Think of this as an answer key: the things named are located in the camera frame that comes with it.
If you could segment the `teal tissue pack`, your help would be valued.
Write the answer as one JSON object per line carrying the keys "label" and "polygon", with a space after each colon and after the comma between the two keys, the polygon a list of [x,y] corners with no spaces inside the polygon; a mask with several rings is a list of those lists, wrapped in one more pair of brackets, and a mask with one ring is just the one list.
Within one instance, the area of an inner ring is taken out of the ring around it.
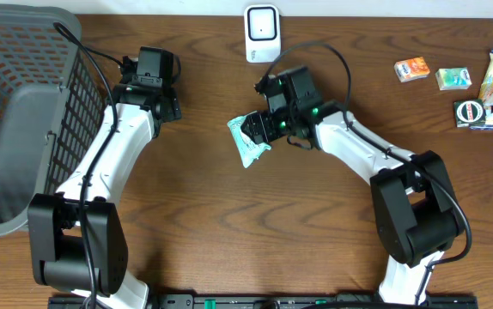
{"label": "teal tissue pack", "polygon": [[438,69],[435,78],[441,91],[464,90],[472,85],[472,79],[466,67]]}

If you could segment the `dark green round-label box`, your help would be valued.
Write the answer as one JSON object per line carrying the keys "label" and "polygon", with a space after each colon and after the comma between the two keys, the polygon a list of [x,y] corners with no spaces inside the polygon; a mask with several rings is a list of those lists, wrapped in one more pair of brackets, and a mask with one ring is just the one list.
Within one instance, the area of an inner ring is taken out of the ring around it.
{"label": "dark green round-label box", "polygon": [[485,123],[486,112],[480,99],[462,100],[453,103],[457,128],[478,126]]}

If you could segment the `teal wet wipes pack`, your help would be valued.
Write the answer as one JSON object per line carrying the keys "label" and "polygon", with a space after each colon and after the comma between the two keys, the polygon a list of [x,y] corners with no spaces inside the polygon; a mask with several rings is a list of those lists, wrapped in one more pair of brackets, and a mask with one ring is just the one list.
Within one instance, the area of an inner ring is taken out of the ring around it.
{"label": "teal wet wipes pack", "polygon": [[247,117],[248,115],[238,116],[227,123],[244,168],[251,166],[265,151],[271,150],[271,146],[268,143],[256,144],[251,137],[248,137],[242,131],[241,126],[246,122]]}

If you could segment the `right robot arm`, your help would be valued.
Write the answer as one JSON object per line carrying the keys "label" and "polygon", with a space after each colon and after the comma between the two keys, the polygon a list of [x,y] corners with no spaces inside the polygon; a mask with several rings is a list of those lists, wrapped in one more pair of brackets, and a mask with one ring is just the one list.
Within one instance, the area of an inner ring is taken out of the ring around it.
{"label": "right robot arm", "polygon": [[470,238],[472,232],[441,157],[398,148],[360,124],[346,102],[323,100],[305,66],[265,73],[255,89],[267,110],[247,114],[232,127],[244,165],[282,137],[342,161],[370,187],[377,233],[389,256],[380,300],[428,305],[435,267],[464,258],[472,245],[445,256],[457,237]]}

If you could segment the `orange tissue pack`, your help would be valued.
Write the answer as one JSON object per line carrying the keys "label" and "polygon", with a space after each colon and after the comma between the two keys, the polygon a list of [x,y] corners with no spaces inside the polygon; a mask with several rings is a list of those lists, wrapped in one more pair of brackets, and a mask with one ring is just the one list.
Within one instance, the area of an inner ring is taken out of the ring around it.
{"label": "orange tissue pack", "polygon": [[398,61],[394,65],[394,70],[401,82],[425,78],[430,74],[429,66],[423,57]]}

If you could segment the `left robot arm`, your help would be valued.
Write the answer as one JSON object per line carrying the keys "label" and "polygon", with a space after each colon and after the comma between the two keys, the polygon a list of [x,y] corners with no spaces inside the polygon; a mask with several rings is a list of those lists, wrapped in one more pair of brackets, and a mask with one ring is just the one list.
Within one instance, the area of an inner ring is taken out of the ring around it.
{"label": "left robot arm", "polygon": [[117,207],[143,149],[161,125],[181,118],[174,84],[180,58],[143,46],[123,58],[103,122],[74,172],[27,208],[33,278],[82,296],[82,307],[145,308],[149,286],[128,269],[129,251]]}

